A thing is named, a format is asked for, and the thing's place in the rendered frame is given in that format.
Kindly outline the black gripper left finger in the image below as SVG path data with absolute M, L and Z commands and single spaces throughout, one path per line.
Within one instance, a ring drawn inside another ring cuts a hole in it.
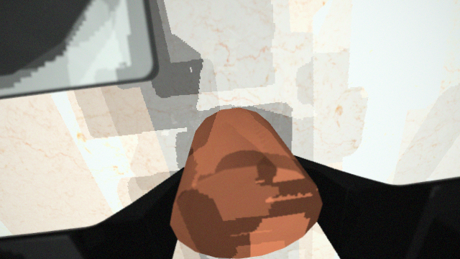
M 184 168 L 88 227 L 0 237 L 0 259 L 173 259 L 170 220 Z

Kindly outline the brown cylinder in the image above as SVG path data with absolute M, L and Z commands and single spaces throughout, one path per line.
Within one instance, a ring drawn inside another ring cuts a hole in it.
M 195 131 L 170 226 L 197 253 L 250 258 L 303 237 L 322 205 L 317 185 L 265 118 L 222 109 Z

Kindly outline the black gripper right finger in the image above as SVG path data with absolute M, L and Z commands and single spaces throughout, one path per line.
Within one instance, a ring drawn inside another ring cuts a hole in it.
M 416 259 L 433 218 L 460 209 L 460 176 L 392 185 L 295 155 L 318 187 L 318 225 L 340 259 Z

